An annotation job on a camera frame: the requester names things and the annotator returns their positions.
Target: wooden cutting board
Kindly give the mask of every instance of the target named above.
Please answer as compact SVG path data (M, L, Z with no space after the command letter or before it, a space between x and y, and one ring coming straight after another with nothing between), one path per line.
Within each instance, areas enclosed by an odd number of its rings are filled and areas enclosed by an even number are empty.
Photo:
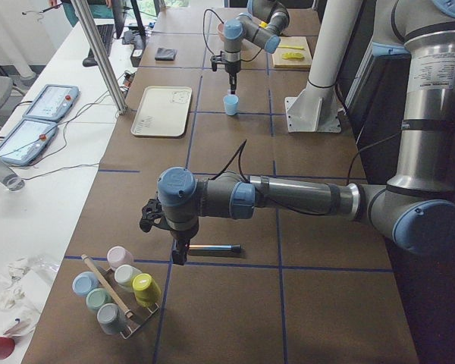
M303 49L284 48L284 46L302 46ZM303 54L303 59L283 59L281 56L284 53L296 52ZM305 68L310 69L312 65L312 55L310 48L304 36L282 36L281 42L273 57L273 65L275 68Z

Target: metal pole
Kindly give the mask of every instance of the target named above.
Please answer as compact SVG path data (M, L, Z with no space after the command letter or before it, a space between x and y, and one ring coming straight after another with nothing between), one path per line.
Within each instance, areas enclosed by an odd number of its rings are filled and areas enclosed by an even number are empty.
M99 71L103 76L103 80L108 87L108 91L116 104L116 107L120 114L125 113L127 110L127 104L124 101L123 94L121 93L118 82L115 78L115 73L111 67L111 63L108 60L105 47L102 43L101 37L99 36L98 29L94 22L91 10L86 0L71 0L76 11L77 18L81 26L83 27L84 34L88 39L89 46L93 50L96 62L98 62Z

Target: brown tabletop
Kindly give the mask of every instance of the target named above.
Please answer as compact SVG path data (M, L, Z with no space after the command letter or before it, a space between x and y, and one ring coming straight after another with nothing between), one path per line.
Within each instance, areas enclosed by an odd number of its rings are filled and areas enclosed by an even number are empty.
M243 9L219 9L224 20ZM167 231L143 233L141 208L155 195L159 174L172 166L199 176L217 173L237 147L245 174L343 184L356 153L352 132L289 134L284 97L304 88L306 71L275 70L262 52L238 74L240 113L223 112L228 75L210 70L202 40L203 9L162 12L118 118L60 272L24 363L416 363L391 264L381 236L337 217L258 209L252 219L201 218L194 244L242 244L239 256L189 256L172 265ZM288 36L306 36L315 51L319 20L290 11ZM218 20L206 15L209 46L218 52ZM158 47L178 50L156 61ZM256 47L243 45L243 54ZM130 133L147 86L193 90L179 138ZM353 176L364 181L358 160ZM106 266L108 249L130 250L135 266L162 289L161 308L132 338L102 333L74 295L87 254ZM122 293L134 306L132 295Z

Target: white tray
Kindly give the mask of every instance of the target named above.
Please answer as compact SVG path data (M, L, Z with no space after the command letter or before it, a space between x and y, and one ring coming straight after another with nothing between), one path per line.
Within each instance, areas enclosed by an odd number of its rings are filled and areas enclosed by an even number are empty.
M179 137L185 131L192 89L148 86L131 126L138 137Z

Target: table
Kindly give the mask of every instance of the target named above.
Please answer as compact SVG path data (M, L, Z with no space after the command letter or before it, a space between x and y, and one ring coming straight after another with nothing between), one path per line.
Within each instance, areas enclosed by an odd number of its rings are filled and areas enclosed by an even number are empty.
M97 21L104 24L112 20ZM110 60L117 77L126 70L136 70L130 63L131 49L130 45L114 40ZM78 24L24 96L24 101L33 100L46 84L56 83L76 85L80 89L80 97L65 120L72 118L85 104L94 102L107 89L97 67L84 68L81 64L88 50L86 37ZM17 108L0 135L6 135L17 124L26 108L26 105ZM100 105L92 106L69 123L64 150L33 168L17 169L16 172L21 177L33 177L57 168L98 163L108 145L116 117L113 101L110 97L105 98ZM63 128L59 127L46 154L64 145ZM57 262L63 259L97 170L97 166L92 166L50 174L27 181L21 191L14 193L0 184L0 275L8 274L8 263L24 257L45 255ZM18 340L12 355L1 362L20 362L30 337Z
M224 19L239 12L218 10ZM313 53L316 13L291 11L290 20L287 35L306 36ZM195 8L159 15L127 104L138 108L147 86L190 86L186 132L136 138L134 110L118 118L24 363L417 362L384 241L369 227L273 209L249 221L202 218L193 243L242 243L243 255L190 256L185 266L171 264L167 232L139 229L163 170L176 165L211 176L245 138L245 174L342 184L356 152L347 125L338 135L287 132L284 97L296 96L307 75L275 70L265 54L243 65L240 113L225 115L228 76L210 70L201 24ZM219 50L211 14L207 24L209 45ZM175 61L155 61L160 46L176 48ZM255 52L245 42L243 56ZM364 181L360 161L354 176ZM103 334L71 291L86 270L80 255L106 267L115 245L129 249L163 293L158 315L129 340Z

